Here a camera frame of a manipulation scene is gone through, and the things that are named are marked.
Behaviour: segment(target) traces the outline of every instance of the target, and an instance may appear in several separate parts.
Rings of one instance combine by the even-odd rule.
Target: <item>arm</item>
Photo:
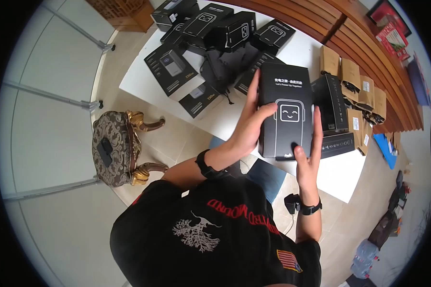
[[[250,154],[257,145],[260,126],[263,121],[276,112],[277,105],[275,103],[270,103],[257,109],[259,76],[259,71],[256,71],[249,86],[246,104],[230,139],[204,155],[204,162],[207,166],[212,166],[214,170],[226,169],[242,157]],[[162,179],[172,182],[182,192],[195,187],[206,179],[201,174],[195,160],[196,158],[190,158],[173,166],[166,171]]]
[[[306,206],[316,206],[319,204],[316,178],[318,176],[322,144],[323,129],[321,125],[321,112],[316,106],[314,110],[314,133],[310,158],[306,158],[301,146],[296,146],[294,149],[294,155],[297,161],[297,182],[299,183],[300,188],[300,199]],[[303,215],[299,212],[295,230],[296,243],[307,239],[314,239],[318,242],[321,237],[321,232],[321,210],[317,210],[312,215]]]

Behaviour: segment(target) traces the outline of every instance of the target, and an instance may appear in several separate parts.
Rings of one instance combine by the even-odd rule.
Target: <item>tiled floor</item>
[[[153,161],[173,166],[206,149],[211,135],[118,88],[129,65],[154,31],[155,28],[150,28],[146,34],[118,33],[115,38],[117,48],[114,52],[105,55],[97,86],[96,99],[104,101],[104,108],[93,112],[92,119],[96,119],[102,112],[108,110],[125,111],[127,109],[144,112],[145,120],[150,122],[164,117],[166,124],[163,128],[139,134],[143,145],[139,164]],[[256,158],[253,156],[243,158],[244,163],[241,164],[241,168],[244,173],[255,160]],[[396,168],[390,170],[372,139],[359,182],[348,204],[319,191],[323,204],[323,232],[319,241],[322,252],[321,285],[323,287],[336,287],[350,276],[351,260],[356,247],[369,236],[380,217],[385,213],[388,199],[395,187],[397,171],[403,169],[406,164],[407,157],[401,152]],[[149,182],[155,181],[161,176],[162,174],[158,172],[151,173]],[[125,185],[115,188],[114,191],[126,205],[130,205],[145,187]],[[296,178],[288,174],[278,197],[273,202],[274,221],[281,232],[286,233],[290,230],[287,236],[295,239],[293,222],[296,215],[293,218],[284,206],[284,197],[290,193],[298,193],[298,184]]]

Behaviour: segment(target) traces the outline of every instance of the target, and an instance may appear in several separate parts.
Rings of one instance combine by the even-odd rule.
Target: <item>american flag patch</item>
[[[283,264],[284,268],[295,270],[298,273],[303,272],[299,266],[299,263],[297,262],[297,259],[295,259],[295,255],[292,252],[276,249],[276,255],[278,256],[279,261],[281,261]]]

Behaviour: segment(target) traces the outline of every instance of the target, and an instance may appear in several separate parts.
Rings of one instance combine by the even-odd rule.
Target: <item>black watch strap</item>
[[[319,204],[316,206],[306,206],[304,204],[301,204],[300,206],[300,211],[302,212],[303,215],[312,215],[313,213],[315,213],[316,211],[318,211],[319,209],[323,208],[323,204],[321,203],[321,198],[319,198]]]
[[[206,165],[206,163],[204,162],[204,155],[207,153],[207,151],[209,150],[200,152],[200,154],[196,157],[196,160],[195,160],[196,164],[201,170],[201,174],[205,178],[210,180],[229,175],[229,172],[226,169],[223,169],[221,171],[216,171],[211,166]]]

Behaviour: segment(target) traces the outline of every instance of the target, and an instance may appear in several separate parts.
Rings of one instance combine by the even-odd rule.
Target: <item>gold stool leg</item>
[[[164,164],[145,163],[138,166],[132,173],[131,185],[144,185],[150,176],[150,171],[161,171],[165,173],[168,167]]]
[[[165,124],[164,118],[161,118],[156,123],[144,123],[144,113],[143,112],[132,112],[132,111],[126,111],[126,114],[128,115],[128,118],[130,122],[132,123],[132,126],[134,129],[147,132],[155,129],[159,129]]]

